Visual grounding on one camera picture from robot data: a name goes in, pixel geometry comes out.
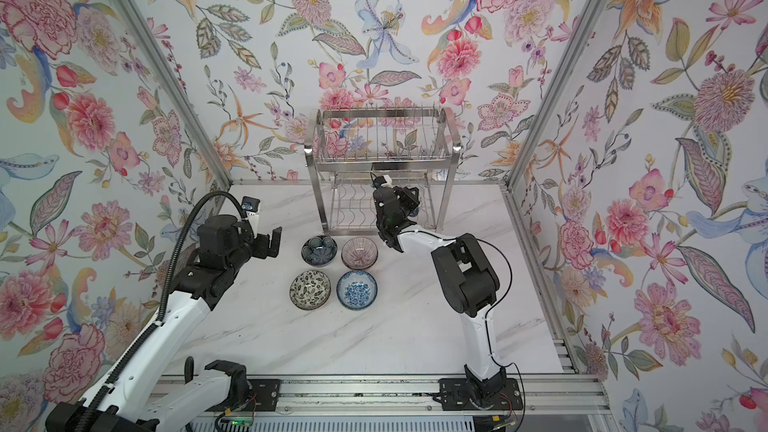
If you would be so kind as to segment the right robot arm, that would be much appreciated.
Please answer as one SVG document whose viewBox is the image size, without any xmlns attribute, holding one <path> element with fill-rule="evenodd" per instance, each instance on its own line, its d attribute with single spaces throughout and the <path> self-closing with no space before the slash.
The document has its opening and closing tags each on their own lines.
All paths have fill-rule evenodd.
<svg viewBox="0 0 768 432">
<path fill-rule="evenodd" d="M 503 394 L 507 371 L 494 356 L 492 315 L 500 280 L 482 248 L 485 242 L 470 233 L 449 237 L 417 225 L 419 189 L 394 185 L 387 175 L 373 178 L 373 204 L 378 236 L 387 247 L 431 257 L 443 296 L 462 319 L 467 359 L 459 396 L 490 409 Z"/>
</svg>

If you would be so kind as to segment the purple striped bowl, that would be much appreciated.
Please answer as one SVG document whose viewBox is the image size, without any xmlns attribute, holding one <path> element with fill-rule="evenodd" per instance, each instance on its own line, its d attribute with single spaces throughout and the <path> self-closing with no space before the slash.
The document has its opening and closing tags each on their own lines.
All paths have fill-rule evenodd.
<svg viewBox="0 0 768 432">
<path fill-rule="evenodd" d="M 376 263 L 378 248 L 375 242 L 367 237 L 354 237 L 342 247 L 341 259 L 351 270 L 366 270 Z"/>
</svg>

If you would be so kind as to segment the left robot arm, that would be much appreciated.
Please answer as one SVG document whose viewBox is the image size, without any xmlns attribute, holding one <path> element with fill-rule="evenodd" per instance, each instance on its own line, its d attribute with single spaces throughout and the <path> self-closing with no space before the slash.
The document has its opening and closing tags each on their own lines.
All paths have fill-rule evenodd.
<svg viewBox="0 0 768 432">
<path fill-rule="evenodd" d="M 163 398 L 149 400 L 190 333 L 222 301 L 250 259 L 275 258 L 282 230 L 257 234 L 255 213 L 218 215 L 198 234 L 199 247 L 173 276 L 160 310 L 106 376 L 75 403 L 60 403 L 49 431 L 180 431 L 211 408 L 232 411 L 253 396 L 244 365 L 219 359 Z"/>
</svg>

